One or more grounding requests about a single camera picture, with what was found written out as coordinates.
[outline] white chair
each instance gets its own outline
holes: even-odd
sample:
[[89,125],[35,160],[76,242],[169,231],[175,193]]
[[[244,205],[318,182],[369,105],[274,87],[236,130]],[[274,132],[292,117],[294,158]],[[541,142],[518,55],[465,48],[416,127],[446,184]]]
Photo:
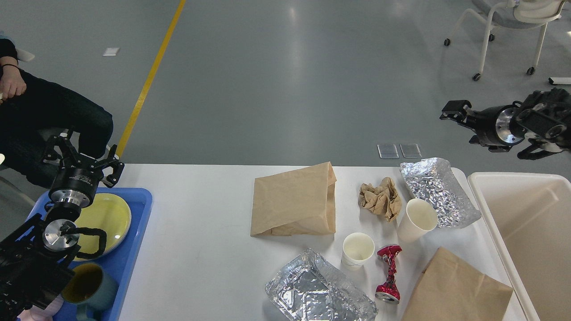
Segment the white chair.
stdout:
[[[4,155],[0,154],[0,171],[8,168],[8,167],[2,165],[4,158],[5,158]],[[22,192],[18,187],[16,187],[16,185],[10,183],[4,177],[0,176],[0,182],[6,184],[6,186],[11,188],[14,191],[14,193],[16,193],[16,195],[19,196],[25,203],[32,205],[32,206],[35,205],[35,202],[28,195],[24,194],[24,192]]]
[[18,59],[21,61],[28,62],[35,58],[34,54],[29,53],[24,49],[16,48],[16,52],[18,53]]
[[466,9],[456,22],[450,36],[444,41],[444,46],[450,46],[452,37],[456,31],[458,31],[462,21],[464,21],[464,18],[468,14],[474,15],[478,21],[486,26],[480,58],[480,69],[472,77],[472,80],[478,81],[484,73],[484,61],[486,59],[486,51],[488,50],[488,42],[494,41],[495,39],[495,36],[492,34],[492,30],[495,27],[507,29],[532,29],[541,27],[537,41],[535,60],[527,71],[528,75],[533,75],[537,63],[539,62],[547,23],[560,17],[561,9],[565,2],[567,2],[567,0],[472,0],[472,3],[482,12],[477,13],[473,9]]

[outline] mug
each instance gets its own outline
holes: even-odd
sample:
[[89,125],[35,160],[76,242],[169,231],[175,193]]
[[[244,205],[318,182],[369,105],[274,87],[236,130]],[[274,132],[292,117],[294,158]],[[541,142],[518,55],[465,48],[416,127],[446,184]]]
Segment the mug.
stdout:
[[119,285],[96,263],[76,266],[74,277],[62,291],[65,301],[77,306],[78,321],[97,321],[88,312],[104,311],[113,305]]

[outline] crumpled aluminum foil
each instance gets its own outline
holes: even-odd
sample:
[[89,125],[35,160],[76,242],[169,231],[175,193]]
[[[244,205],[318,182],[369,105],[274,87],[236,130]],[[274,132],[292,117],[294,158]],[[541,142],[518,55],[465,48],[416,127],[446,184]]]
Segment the crumpled aluminum foil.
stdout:
[[310,248],[266,283],[266,294],[291,321],[373,321],[378,313],[365,293]]
[[435,157],[417,163],[402,163],[400,173],[411,194],[435,208],[438,227],[463,228],[482,217],[454,177],[446,159]]

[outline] black pants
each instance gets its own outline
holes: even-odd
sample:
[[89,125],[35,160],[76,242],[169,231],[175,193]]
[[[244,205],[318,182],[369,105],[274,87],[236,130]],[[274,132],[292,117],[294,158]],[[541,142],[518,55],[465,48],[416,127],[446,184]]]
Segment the black pants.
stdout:
[[38,130],[72,129],[80,133],[79,152],[100,158],[113,133],[112,116],[72,90],[23,70],[21,74],[26,92],[0,105],[0,153],[6,156],[2,164],[30,183],[50,188],[57,166],[42,163],[46,142]]

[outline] brown paper bag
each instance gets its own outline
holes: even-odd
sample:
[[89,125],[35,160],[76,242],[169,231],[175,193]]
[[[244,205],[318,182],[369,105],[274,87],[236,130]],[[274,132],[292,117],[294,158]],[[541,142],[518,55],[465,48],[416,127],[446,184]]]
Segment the brown paper bag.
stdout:
[[256,178],[250,235],[335,233],[336,181],[330,162]]
[[401,321],[501,321],[512,292],[440,247],[420,275]]

